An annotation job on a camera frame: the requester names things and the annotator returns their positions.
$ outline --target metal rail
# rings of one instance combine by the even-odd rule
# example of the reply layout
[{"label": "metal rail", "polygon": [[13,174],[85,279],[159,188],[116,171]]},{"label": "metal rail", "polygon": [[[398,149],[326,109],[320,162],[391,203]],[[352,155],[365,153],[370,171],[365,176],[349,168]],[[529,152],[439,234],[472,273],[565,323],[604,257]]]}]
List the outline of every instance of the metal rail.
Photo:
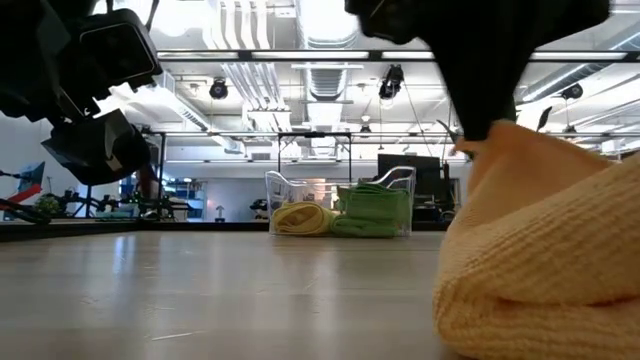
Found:
[{"label": "metal rail", "polygon": [[[161,62],[435,62],[429,50],[177,50],[157,53]],[[532,63],[638,63],[640,51],[536,51]]]}]

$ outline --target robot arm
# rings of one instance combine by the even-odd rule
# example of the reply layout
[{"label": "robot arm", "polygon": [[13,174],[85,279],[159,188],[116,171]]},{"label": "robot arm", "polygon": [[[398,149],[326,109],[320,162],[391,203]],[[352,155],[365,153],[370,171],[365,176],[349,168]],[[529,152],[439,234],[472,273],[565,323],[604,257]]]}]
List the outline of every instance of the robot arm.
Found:
[{"label": "robot arm", "polygon": [[493,121],[515,120],[513,93],[535,48],[609,16],[609,0],[346,0],[369,37],[433,51],[465,139],[486,139]]},{"label": "robot arm", "polygon": [[90,16],[96,2],[0,0],[0,111],[51,122],[44,147],[86,185],[117,181],[150,160],[122,112],[99,115],[96,100],[112,86],[152,85],[162,73],[137,15]]}]

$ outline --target spotlight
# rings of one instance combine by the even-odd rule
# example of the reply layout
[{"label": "spotlight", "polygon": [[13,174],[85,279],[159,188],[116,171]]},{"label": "spotlight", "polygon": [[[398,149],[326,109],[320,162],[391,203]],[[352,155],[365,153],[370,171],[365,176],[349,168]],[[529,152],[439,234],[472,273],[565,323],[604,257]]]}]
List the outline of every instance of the spotlight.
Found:
[{"label": "spotlight", "polygon": [[564,89],[560,93],[560,97],[565,100],[579,99],[582,97],[582,94],[584,94],[584,90],[582,89],[582,86],[580,86],[580,84],[575,84]]},{"label": "spotlight", "polygon": [[402,70],[402,66],[391,65],[389,67],[389,71],[387,71],[387,75],[382,81],[382,85],[380,85],[380,91],[378,92],[380,99],[393,99],[396,94],[400,92],[402,82],[404,82],[404,71]]},{"label": "spotlight", "polygon": [[576,130],[576,127],[573,125],[567,125],[567,127],[562,130],[562,132],[565,134],[576,134],[578,130]]},{"label": "spotlight", "polygon": [[209,95],[211,95],[211,98],[214,100],[222,100],[229,95],[226,81],[227,80],[222,77],[213,79],[213,85],[211,85],[211,89],[209,89]]}]

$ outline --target folded yellow towel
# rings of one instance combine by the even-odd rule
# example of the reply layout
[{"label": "folded yellow towel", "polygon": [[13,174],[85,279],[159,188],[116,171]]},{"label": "folded yellow towel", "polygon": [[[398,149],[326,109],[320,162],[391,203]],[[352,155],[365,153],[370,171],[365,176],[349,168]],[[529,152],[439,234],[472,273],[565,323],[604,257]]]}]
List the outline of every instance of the folded yellow towel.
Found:
[{"label": "folded yellow towel", "polygon": [[640,155],[498,122],[442,244],[436,330],[479,359],[640,359]]},{"label": "folded yellow towel", "polygon": [[273,224],[277,234],[313,236],[331,231],[335,215],[329,209],[310,202],[284,203],[273,212]]}]

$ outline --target table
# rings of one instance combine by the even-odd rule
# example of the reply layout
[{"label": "table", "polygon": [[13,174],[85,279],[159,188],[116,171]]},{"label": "table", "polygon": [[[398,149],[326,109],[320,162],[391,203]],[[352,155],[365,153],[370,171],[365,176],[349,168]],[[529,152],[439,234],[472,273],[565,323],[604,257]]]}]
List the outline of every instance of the table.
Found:
[{"label": "table", "polygon": [[134,232],[0,244],[0,358],[462,359],[434,336],[442,233]]}]

